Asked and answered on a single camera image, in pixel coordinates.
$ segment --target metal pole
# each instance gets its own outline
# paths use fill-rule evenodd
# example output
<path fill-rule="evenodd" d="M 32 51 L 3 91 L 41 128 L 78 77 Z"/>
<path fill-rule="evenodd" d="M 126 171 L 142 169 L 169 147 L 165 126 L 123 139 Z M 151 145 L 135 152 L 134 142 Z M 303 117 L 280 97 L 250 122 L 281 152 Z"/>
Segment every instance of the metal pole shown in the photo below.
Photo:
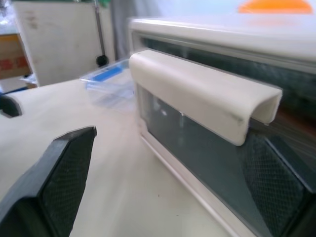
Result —
<path fill-rule="evenodd" d="M 105 55 L 105 48 L 104 48 L 102 27 L 101 27 L 101 21 L 100 21 L 100 13 L 99 13 L 99 3 L 98 3 L 98 0 L 94 0 L 94 7 L 95 7 L 95 18 L 96 18 L 96 21 L 97 21 L 97 27 L 98 27 L 98 34 L 99 34 L 99 40 L 100 40 L 101 51 L 102 51 L 102 55 Z"/>

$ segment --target black object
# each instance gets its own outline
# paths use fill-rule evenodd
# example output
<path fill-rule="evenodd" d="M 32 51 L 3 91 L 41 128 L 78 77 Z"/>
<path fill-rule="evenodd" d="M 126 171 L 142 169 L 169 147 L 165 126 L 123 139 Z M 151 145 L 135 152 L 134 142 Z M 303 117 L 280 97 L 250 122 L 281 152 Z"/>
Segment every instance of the black object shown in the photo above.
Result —
<path fill-rule="evenodd" d="M 250 130 L 238 149 L 246 183 L 272 235 L 314 236 L 316 174 L 279 137 Z"/>
<path fill-rule="evenodd" d="M 0 203 L 1 237 L 68 237 L 85 189 L 95 127 L 56 138 Z"/>
<path fill-rule="evenodd" d="M 102 33 L 102 26 L 101 26 L 101 20 L 100 20 L 98 0 L 94 0 L 94 9 L 95 9 L 95 20 L 97 22 L 100 47 L 101 47 L 101 52 L 102 52 L 102 55 L 97 57 L 96 63 L 99 67 L 103 67 L 109 63 L 109 59 L 105 55 L 105 47 L 104 47 L 104 40 L 103 40 L 103 33 Z"/>
<path fill-rule="evenodd" d="M 109 63 L 109 59 L 107 56 L 101 55 L 97 57 L 96 63 L 101 68 L 103 66 L 106 66 Z"/>
<path fill-rule="evenodd" d="M 22 115 L 19 104 L 13 98 L 6 95 L 0 95 L 0 110 L 1 114 L 8 118 Z"/>

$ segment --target toaster oven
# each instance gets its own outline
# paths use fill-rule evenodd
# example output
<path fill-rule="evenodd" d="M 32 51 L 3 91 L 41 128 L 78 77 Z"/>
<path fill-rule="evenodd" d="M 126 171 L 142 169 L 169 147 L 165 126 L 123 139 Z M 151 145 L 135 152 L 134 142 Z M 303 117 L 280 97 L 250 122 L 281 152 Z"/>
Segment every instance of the toaster oven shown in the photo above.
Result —
<path fill-rule="evenodd" d="M 130 22 L 141 137 L 234 237 L 316 236 L 315 22 Z"/>

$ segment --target oven top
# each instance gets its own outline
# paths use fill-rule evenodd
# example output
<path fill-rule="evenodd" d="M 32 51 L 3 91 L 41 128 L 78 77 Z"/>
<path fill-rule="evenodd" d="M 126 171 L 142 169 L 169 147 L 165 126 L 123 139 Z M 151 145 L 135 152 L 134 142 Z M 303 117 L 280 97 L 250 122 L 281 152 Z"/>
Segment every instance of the oven top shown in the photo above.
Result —
<path fill-rule="evenodd" d="M 316 62 L 316 16 L 227 14 L 134 19 L 132 31 Z"/>

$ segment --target black plastic part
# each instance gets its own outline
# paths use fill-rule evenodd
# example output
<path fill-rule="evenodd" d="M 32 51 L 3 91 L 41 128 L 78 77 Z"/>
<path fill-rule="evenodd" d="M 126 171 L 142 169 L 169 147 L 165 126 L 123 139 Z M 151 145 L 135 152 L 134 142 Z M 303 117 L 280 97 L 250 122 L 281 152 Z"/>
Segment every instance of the black plastic part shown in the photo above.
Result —
<path fill-rule="evenodd" d="M 1 237 L 68 237 L 85 189 L 95 127 L 55 139 L 0 203 Z"/>
<path fill-rule="evenodd" d="M 1 114 L 8 118 L 22 115 L 19 104 L 13 98 L 6 95 L 0 95 L 0 110 Z"/>
<path fill-rule="evenodd" d="M 97 57 L 96 63 L 99 66 L 99 68 L 101 68 L 101 67 L 108 65 L 109 59 L 106 55 L 101 55 L 101 56 Z"/>

